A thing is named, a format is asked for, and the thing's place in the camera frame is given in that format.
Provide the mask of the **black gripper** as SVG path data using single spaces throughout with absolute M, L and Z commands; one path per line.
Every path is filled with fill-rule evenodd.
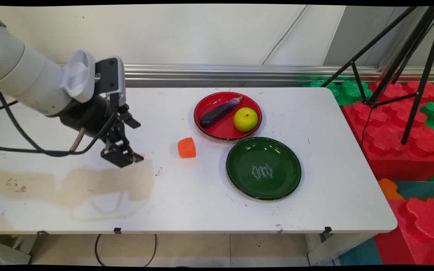
M 84 128 L 87 136 L 95 138 L 106 122 L 111 119 L 113 113 L 116 112 L 119 114 L 119 119 L 132 129 L 141 126 L 129 112 L 128 105 L 118 108 L 116 102 L 100 95 L 93 96 L 86 103 L 71 101 L 69 106 L 62 113 L 59 113 L 59 119 L 62 124 L 74 130 L 79 131 Z M 109 131 L 105 139 L 105 147 L 101 151 L 101 157 L 119 168 L 144 160 L 143 156 L 131 149 L 124 128 L 112 128 Z

